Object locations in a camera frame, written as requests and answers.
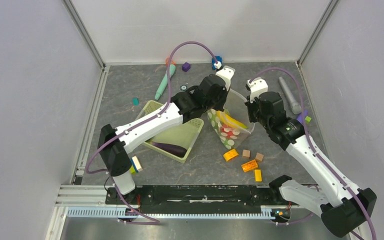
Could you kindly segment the yellow toy banana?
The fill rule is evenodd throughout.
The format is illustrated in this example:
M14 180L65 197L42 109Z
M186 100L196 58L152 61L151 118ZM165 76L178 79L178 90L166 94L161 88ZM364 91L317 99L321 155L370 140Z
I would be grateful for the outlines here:
M248 127L244 123L236 120L235 118L231 117L229 114L225 112L216 111L216 115L223 125L226 125L226 126L229 126L230 128L235 128L235 129L245 129L245 130L248 129Z

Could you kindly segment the clear polka dot zip bag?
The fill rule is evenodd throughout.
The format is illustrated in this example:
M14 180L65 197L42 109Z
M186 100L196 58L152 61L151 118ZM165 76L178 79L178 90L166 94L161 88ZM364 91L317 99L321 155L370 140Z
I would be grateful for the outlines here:
M255 124L249 121L245 102L242 94L231 89L223 106L224 111L211 108L206 112L211 127L228 150L237 149L254 131Z

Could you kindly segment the red toy apple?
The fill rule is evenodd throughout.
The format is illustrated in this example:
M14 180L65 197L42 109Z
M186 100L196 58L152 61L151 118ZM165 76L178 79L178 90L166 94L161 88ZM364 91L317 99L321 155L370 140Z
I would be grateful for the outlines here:
M237 128L231 128L227 125L222 125L219 128L219 133L222 137L227 139L237 139L241 132Z

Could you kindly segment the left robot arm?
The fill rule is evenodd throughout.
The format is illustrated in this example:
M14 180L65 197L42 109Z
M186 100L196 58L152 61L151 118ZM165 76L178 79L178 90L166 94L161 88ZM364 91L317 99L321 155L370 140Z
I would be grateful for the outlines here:
M125 204L137 198L129 154L155 135L200 118L207 110L223 111L234 72L223 68L206 76L199 85L176 93L163 107L123 126L101 129L98 153Z

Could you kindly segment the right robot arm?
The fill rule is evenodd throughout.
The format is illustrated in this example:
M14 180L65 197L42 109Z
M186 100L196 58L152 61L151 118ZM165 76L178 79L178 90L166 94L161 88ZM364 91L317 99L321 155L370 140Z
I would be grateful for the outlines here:
M296 203L321 218L336 237L352 233L372 216L377 195L371 188L360 188L317 147L306 126L288 117L279 93L267 91L247 96L245 105L252 123L260 123L269 138L296 159L321 187L310 189L282 175L269 186L269 199L275 204Z

